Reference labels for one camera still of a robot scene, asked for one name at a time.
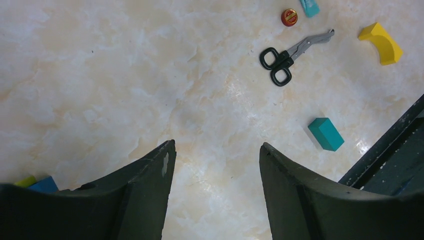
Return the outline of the colourful toy brick block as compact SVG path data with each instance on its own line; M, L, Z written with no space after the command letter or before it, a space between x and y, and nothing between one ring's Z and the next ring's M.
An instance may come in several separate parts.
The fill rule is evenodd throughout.
M13 183L14 186L28 188L40 193L56 193L59 191L52 176L37 180L33 175Z

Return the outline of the yellow curved plastic piece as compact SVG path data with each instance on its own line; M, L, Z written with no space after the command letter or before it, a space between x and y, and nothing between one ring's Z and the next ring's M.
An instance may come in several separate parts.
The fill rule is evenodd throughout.
M398 63L403 55L401 47L379 22L364 27L359 33L358 39L369 41L374 45L382 66Z

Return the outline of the small red round cap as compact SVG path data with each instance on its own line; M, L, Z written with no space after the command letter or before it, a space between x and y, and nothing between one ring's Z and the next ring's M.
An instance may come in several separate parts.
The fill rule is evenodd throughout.
M298 22L298 19L297 12L292 8L285 9L281 14L281 22L286 27L294 26Z

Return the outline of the teal rectangular block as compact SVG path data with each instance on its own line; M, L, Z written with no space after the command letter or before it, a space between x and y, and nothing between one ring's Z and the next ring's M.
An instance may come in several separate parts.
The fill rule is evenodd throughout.
M327 151L337 151L345 142L331 120L327 117L315 118L308 129L320 146Z

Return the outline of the teal sachet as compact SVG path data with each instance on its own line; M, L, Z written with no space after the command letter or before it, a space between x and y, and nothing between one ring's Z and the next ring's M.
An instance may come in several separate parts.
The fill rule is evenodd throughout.
M315 0L300 0L300 4L308 18L312 18L320 12L319 5Z

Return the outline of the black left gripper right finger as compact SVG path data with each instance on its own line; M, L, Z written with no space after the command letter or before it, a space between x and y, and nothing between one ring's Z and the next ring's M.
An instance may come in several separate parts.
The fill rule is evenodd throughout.
M274 240L421 240L424 194L389 196L332 181L265 142L259 168Z

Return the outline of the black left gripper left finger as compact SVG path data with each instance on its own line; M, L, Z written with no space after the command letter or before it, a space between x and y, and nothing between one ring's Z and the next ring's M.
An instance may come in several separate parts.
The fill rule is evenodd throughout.
M44 193L0 186L3 240L160 240L171 191L176 143L74 190Z

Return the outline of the black handled bandage shears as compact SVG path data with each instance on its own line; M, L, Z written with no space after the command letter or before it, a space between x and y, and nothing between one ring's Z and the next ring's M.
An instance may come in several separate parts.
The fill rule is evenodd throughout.
M274 47L268 47L260 53L259 63L264 69L270 71L270 79L277 87L284 87L292 80L292 73L289 68L294 64L294 61L304 54L310 46L329 42L334 34L335 30L330 29L325 33L307 36L282 52L278 52ZM271 64L268 64L265 59L265 56L269 53L274 57L274 61ZM284 80L277 78L276 74L279 71L285 73L286 78Z

